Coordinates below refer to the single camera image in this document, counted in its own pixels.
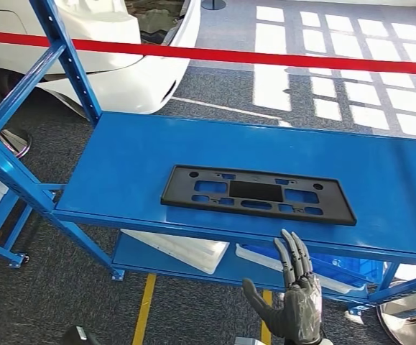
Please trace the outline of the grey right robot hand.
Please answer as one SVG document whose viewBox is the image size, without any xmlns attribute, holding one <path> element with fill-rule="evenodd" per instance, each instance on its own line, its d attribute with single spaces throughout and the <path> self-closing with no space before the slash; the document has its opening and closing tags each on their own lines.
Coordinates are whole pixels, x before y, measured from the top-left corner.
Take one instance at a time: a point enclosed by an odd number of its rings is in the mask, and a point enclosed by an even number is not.
<svg viewBox="0 0 416 345">
<path fill-rule="evenodd" d="M 282 264 L 284 307 L 268 305 L 248 278 L 242 280 L 242 290 L 272 334 L 294 344 L 320 344 L 321 284 L 313 273 L 308 249 L 298 235 L 282 229 L 281 236 L 282 239 L 275 238 L 274 245 Z"/>
</svg>

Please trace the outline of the dark left robot hand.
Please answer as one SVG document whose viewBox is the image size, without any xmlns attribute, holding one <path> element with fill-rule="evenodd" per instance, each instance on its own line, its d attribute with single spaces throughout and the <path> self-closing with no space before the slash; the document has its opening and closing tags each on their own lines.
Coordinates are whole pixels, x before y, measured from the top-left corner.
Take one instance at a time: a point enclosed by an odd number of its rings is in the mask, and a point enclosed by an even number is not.
<svg viewBox="0 0 416 345">
<path fill-rule="evenodd" d="M 94 334 L 81 326 L 71 326 L 61 338 L 62 345 L 101 345 Z"/>
</svg>

